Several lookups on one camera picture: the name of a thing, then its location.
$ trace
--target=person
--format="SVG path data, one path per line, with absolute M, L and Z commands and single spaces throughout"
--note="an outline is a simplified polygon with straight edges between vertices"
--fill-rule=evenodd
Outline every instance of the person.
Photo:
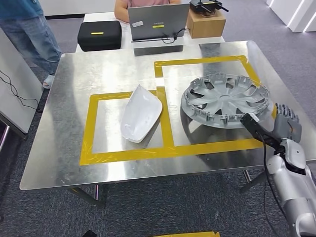
M 51 87 L 61 51 L 38 0 L 0 0 L 0 28 L 23 57 L 47 71 L 43 87 Z
M 181 3 L 181 0 L 116 0 L 115 6 L 114 7 L 114 14 L 118 20 L 129 22 L 127 11 L 129 7 L 178 3 Z

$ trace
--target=sneaker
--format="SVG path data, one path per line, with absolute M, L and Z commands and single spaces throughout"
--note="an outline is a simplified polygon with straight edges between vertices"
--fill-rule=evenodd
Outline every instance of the sneaker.
M 48 75 L 44 82 L 43 87 L 44 89 L 51 89 L 51 85 L 53 84 L 54 79 L 55 76 L 53 75 Z

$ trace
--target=cardboard box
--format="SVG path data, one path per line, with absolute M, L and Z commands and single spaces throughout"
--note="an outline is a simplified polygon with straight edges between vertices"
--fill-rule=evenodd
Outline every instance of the cardboard box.
M 214 16 L 204 16 L 190 9 L 187 19 L 187 27 L 192 39 L 220 37 L 225 22 L 225 17 L 220 10 L 216 10 Z

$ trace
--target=laptop lid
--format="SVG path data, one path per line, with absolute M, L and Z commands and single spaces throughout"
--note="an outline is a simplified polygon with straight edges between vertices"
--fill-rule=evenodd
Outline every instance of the laptop lid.
M 183 36 L 189 4 L 130 7 L 128 15 L 133 40 Z

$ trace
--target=black carrying case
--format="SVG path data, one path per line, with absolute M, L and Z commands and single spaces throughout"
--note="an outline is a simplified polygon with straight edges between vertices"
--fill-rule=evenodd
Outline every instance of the black carrying case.
M 84 22 L 78 34 L 82 51 L 120 49 L 122 28 L 118 21 Z

